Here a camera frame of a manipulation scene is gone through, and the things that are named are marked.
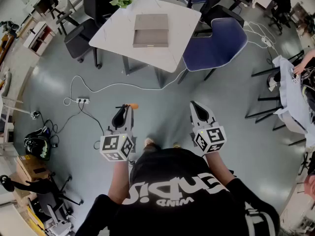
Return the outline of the green potted plant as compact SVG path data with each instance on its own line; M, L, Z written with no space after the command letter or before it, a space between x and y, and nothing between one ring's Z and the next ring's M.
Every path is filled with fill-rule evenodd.
M127 8L130 4L132 4L133 0L112 0L109 3L112 6L118 6L119 8Z

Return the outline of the cardboard box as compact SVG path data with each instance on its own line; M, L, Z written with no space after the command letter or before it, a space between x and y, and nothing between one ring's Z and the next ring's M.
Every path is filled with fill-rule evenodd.
M33 182L39 178L45 179L50 174L44 161L33 155L18 156L16 172L22 183Z

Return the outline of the black helmet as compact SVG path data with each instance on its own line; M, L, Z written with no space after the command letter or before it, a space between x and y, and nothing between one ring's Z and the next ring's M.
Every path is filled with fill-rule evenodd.
M48 161L51 154L50 130L46 126L28 134L24 138L26 154Z

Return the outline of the person's left shoe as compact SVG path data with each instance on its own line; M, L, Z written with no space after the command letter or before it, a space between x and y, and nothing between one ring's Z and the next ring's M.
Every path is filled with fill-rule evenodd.
M160 150L161 147L157 145L152 138L147 137L145 139L143 152L157 152Z

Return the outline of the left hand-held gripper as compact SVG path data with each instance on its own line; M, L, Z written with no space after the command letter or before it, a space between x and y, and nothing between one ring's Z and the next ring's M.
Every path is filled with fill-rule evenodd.
M120 106L117 109L112 126L108 126L104 136L100 137L99 152L108 161L127 161L129 156L135 153L136 138L132 134L133 108Z

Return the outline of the blue shell chair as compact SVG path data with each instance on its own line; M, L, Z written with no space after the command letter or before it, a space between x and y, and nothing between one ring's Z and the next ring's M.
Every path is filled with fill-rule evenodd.
M183 54L186 70L178 84L190 72L209 70L206 81L216 69L231 63L248 43L247 34L234 18L216 18L211 27L211 36L190 39Z

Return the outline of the black metal chair frames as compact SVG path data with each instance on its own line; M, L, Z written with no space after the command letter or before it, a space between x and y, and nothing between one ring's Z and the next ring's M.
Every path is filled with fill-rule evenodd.
M305 51L301 50L299 53L297 53L296 55L290 57L288 60L289 61L293 61L293 64L299 64L302 61L302 57L304 56ZM257 77L257 76L261 76L261 75L272 75L273 73L278 73L280 71L280 67L272 67L270 69L264 70L264 71L260 71L257 72L255 74L252 74L251 77ZM281 97L280 97L280 93L279 93L279 89L277 89L278 95L275 97L259 97L257 100L258 101L262 101L262 102L269 102L269 101L275 101L276 102L276 107L269 109L269 110L265 110L259 113L255 113L252 115L247 114L245 116L245 119L251 119L251 118L255 118L255 124L271 117L277 110L280 110L283 108L283 105L281 103Z

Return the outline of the table with light-blue cloth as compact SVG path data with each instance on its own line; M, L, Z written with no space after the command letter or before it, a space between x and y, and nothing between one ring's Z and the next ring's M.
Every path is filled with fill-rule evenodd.
M273 64L280 68L279 92L283 107L275 114L288 130L305 136L307 147L315 147L315 124L311 123L310 108L302 95L301 82L294 82L291 76L293 64L282 56L274 58Z

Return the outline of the grey drawer box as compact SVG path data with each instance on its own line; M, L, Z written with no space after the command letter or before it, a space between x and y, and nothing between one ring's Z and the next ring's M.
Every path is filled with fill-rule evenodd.
M132 45L134 48L168 47L168 15L136 15Z

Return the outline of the person's left forearm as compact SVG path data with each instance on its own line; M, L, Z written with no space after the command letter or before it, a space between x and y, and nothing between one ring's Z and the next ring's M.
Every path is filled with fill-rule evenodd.
M127 161L115 162L113 177L108 191L108 197L121 205L129 196L129 169Z

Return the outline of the white low shelf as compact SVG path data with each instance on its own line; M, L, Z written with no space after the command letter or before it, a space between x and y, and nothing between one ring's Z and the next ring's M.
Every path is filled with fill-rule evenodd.
M23 46L41 57L56 34L45 21L38 22L29 32Z

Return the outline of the white marbled table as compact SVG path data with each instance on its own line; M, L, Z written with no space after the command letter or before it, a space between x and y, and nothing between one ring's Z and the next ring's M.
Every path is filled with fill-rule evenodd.
M134 48L134 24L138 14L168 15L168 47ZM164 73L176 71L199 22L201 13L161 0L133 0L118 9L97 31L89 45L122 56L125 74L152 66L159 87L164 88Z

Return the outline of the black padded chair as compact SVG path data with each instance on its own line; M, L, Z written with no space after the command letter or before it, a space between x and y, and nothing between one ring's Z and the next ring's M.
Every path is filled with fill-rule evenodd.
M202 5L200 9L201 19L205 22L210 28L203 29L203 30L196 30L194 35L197 36L200 33L211 33L212 32L212 25L211 22L214 19L220 18L234 18L241 27L244 27L244 19L231 11L230 9L219 5L221 0L206 0L205 3Z

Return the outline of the person's right forearm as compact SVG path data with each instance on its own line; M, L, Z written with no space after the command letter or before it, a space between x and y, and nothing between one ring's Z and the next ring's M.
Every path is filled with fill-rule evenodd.
M235 176L226 167L218 152L212 152L205 155L209 169L212 171L215 178L224 186L227 186Z

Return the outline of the person's black printed shirt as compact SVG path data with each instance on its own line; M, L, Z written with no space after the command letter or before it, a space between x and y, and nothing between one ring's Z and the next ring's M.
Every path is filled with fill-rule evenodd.
M278 236L280 217L239 179L222 185L206 157L183 148L143 152L121 205L99 195L75 236Z

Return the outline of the grey office chair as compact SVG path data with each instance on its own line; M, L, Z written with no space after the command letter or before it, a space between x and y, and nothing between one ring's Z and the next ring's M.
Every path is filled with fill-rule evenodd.
M28 206L31 209L32 216L43 224L42 226L37 224L37 226L46 236L70 236L73 225L69 218L73 216L73 210L66 206L65 201L78 206L82 205L84 201L76 202L65 195L65 188L72 181L71 175L68 176L61 188L58 188L53 176L55 176L55 173L49 174L45 179L39 178L33 182L27 181L25 185L2 175L0 176L0 184L8 192L19 189L36 194L33 201L28 199Z

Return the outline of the black swivel chair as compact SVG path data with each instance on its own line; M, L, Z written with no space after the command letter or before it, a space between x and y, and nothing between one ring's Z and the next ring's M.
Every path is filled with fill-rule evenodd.
M268 26L276 25L279 35L283 33L283 25L290 28L291 1L290 0L272 0L270 23Z

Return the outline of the black mesh office chair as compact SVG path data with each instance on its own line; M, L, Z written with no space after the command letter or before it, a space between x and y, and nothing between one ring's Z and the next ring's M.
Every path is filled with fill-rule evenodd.
M66 20L75 26L71 32L65 35L64 43L71 57L79 63L84 61L84 57L89 51L93 51L94 65L97 69L101 69L102 64L97 62L97 48L89 45L89 42L107 19L118 10L119 7L112 5L111 1L83 0L84 12L89 16L89 19L82 23L72 19L70 12L62 15L57 20L57 24L61 24L63 20Z

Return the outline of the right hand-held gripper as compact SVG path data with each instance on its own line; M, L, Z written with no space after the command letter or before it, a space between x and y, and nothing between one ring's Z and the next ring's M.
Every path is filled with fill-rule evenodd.
M224 127L213 127L217 125L217 121L212 110L206 105L191 101L189 107L192 130L197 130L194 133L194 143L204 154L218 152L226 143Z

